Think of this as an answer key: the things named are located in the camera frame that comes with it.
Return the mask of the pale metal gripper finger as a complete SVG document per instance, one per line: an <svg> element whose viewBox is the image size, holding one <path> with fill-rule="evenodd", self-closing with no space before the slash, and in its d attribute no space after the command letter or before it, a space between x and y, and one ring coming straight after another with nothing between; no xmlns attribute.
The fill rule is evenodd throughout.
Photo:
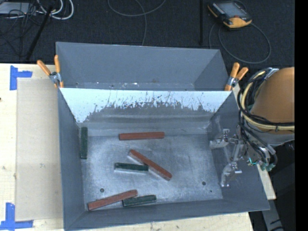
<svg viewBox="0 0 308 231"><path fill-rule="evenodd" d="M238 168L237 162L228 163L221 173L220 186L229 187L230 182L240 174L242 170Z"/></svg>
<svg viewBox="0 0 308 231"><path fill-rule="evenodd" d="M227 146L231 140L229 138L230 129L224 128L221 132L219 132L213 140L209 142L210 149L223 148Z"/></svg>

